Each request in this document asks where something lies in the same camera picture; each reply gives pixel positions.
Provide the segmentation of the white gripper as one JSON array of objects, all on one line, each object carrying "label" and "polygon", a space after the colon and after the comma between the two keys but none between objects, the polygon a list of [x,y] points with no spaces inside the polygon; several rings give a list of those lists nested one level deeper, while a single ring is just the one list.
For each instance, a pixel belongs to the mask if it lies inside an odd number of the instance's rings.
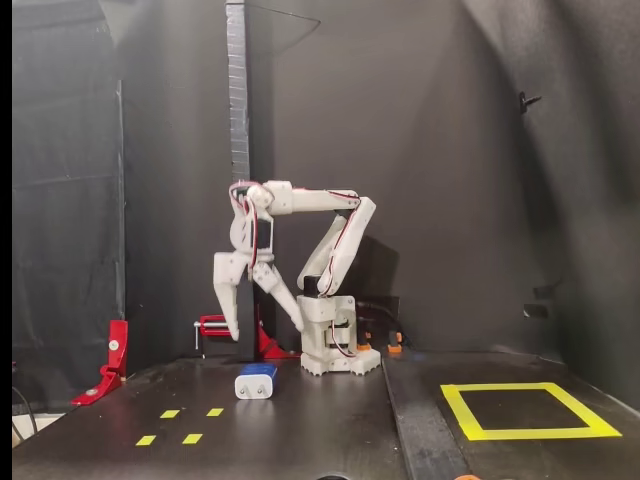
[{"label": "white gripper", "polygon": [[302,332],[304,322],[296,298],[292,295],[275,266],[265,260],[252,260],[240,252],[218,252],[213,259],[213,284],[227,328],[234,341],[239,339],[237,285],[244,273],[287,313],[295,328]]}]

